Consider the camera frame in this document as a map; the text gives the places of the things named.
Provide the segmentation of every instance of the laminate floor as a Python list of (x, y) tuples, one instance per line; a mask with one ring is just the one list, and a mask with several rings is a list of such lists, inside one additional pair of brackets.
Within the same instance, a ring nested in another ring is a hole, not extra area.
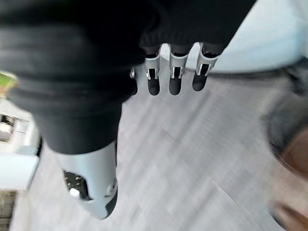
[(211, 75), (194, 92), (186, 70), (178, 96), (151, 96), (142, 66), (138, 94), (123, 105), (119, 195), (106, 220), (69, 196), (45, 145), (30, 191), (16, 201), (11, 231), (281, 231), (264, 198), (275, 167), (262, 116), (290, 91), (279, 71)]

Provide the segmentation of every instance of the black sweater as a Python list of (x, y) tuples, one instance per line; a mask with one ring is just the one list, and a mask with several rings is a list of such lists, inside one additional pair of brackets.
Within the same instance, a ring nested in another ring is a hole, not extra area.
[(0, 69), (10, 99), (55, 151), (81, 154), (117, 138), (141, 47), (206, 42), (223, 49), (255, 0), (0, 0)]

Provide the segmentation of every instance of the robotic hand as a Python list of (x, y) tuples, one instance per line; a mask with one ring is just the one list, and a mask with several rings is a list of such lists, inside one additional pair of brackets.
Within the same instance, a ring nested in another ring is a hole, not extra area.
[(192, 84), (201, 90), (254, 2), (0, 2), (0, 69), (18, 76), (9, 97), (32, 113), (67, 191), (86, 210), (104, 219), (116, 205), (121, 104), (137, 90), (131, 68), (145, 60), (157, 95), (159, 50), (169, 43), (169, 90), (177, 95), (188, 53), (202, 42)]

